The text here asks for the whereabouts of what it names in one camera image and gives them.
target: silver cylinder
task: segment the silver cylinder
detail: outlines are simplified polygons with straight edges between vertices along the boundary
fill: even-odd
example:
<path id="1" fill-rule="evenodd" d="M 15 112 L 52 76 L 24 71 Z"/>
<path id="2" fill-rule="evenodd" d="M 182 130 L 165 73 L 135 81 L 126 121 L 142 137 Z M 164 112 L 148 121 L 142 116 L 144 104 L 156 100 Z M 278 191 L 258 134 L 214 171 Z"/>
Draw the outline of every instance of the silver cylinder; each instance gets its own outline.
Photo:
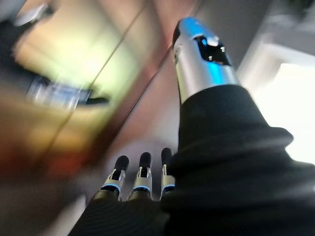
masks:
<path id="1" fill-rule="evenodd" d="M 177 34 L 174 33 L 176 38 L 173 38 L 173 52 L 181 103 L 207 88 L 239 84 L 230 63 L 211 61 L 211 54 L 207 56 L 208 60 L 201 56 L 200 47 L 196 41 L 197 37 L 205 38 L 206 45 L 211 47 L 220 45 L 222 53 L 226 53 L 219 37 L 191 17 L 182 19 L 176 30 Z"/>

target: black knit fabric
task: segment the black knit fabric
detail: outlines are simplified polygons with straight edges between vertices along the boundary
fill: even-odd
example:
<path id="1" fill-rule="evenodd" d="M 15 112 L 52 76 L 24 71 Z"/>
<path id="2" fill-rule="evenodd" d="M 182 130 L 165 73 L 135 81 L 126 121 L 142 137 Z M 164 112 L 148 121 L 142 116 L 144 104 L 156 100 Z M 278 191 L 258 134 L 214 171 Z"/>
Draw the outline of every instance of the black knit fabric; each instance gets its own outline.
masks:
<path id="1" fill-rule="evenodd" d="M 201 91 L 180 115 L 175 190 L 160 203 L 92 202 L 71 236 L 315 235 L 314 166 L 290 159 L 293 137 L 270 127 L 244 88 Z"/>

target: light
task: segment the light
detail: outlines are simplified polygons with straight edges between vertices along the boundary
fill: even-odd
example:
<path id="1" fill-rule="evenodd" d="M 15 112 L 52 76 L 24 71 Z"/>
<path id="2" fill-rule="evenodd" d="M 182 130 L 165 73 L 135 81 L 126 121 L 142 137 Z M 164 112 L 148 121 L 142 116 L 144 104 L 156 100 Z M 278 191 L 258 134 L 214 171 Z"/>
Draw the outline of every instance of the light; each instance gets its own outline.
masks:
<path id="1" fill-rule="evenodd" d="M 274 80 L 254 99 L 270 126 L 283 127 L 294 141 L 286 151 L 292 159 L 315 164 L 315 69 L 281 64 Z"/>

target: black sleeve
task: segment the black sleeve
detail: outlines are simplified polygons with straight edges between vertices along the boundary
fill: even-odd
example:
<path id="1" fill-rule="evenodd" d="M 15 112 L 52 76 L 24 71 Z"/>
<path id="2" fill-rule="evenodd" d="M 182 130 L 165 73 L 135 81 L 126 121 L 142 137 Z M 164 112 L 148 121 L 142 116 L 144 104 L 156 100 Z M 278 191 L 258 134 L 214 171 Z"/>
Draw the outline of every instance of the black sleeve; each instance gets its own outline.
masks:
<path id="1" fill-rule="evenodd" d="M 240 86 L 190 97 L 169 166 L 176 190 L 161 202 L 170 213 L 166 233 L 315 235 L 314 166 L 288 156 L 292 140 L 267 124 Z"/>

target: silver metal part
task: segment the silver metal part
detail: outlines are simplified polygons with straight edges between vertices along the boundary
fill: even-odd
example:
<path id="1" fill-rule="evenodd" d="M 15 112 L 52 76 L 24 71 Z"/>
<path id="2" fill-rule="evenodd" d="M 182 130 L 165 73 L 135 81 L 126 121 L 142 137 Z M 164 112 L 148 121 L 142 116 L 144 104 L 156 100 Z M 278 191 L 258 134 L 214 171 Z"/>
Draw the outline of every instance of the silver metal part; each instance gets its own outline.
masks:
<path id="1" fill-rule="evenodd" d="M 123 183 L 124 183 L 124 180 L 126 178 L 126 174 L 125 174 L 124 170 L 121 170 L 121 173 L 119 175 L 119 179 L 115 180 L 115 179 L 113 179 L 113 174 L 114 174 L 115 171 L 116 171 L 116 169 L 114 169 L 112 171 L 112 173 L 107 177 L 105 183 L 102 185 L 102 188 L 105 187 L 105 186 L 117 187 L 118 190 L 119 190 L 119 197 L 118 197 L 118 199 L 120 199 L 121 198 L 121 193 L 122 193 Z"/>
<path id="2" fill-rule="evenodd" d="M 40 6 L 37 6 L 33 9 L 29 10 L 25 14 L 18 16 L 15 19 L 14 25 L 15 26 L 22 26 L 28 22 L 40 20 L 44 16 L 47 8 L 48 8 L 48 4 L 43 3 Z"/>
<path id="3" fill-rule="evenodd" d="M 162 186 L 161 186 L 161 194 L 166 187 L 175 186 L 175 178 L 173 176 L 167 175 L 166 164 L 163 165 L 162 168 Z"/>
<path id="4" fill-rule="evenodd" d="M 147 168 L 147 177 L 141 177 L 141 170 L 142 167 L 139 167 L 138 174 L 136 177 L 136 180 L 134 181 L 133 189 L 136 188 L 146 188 L 150 191 L 150 194 L 152 193 L 152 174 L 151 169 Z"/>
<path id="5" fill-rule="evenodd" d="M 198 36 L 204 36 L 208 45 L 218 46 L 219 37 L 204 27 L 198 20 L 191 17 L 180 21 L 179 31 L 180 36 L 173 45 L 173 52 L 181 103 L 184 103 L 195 93 L 207 88 L 239 84 L 233 67 L 203 59 L 195 40 Z"/>

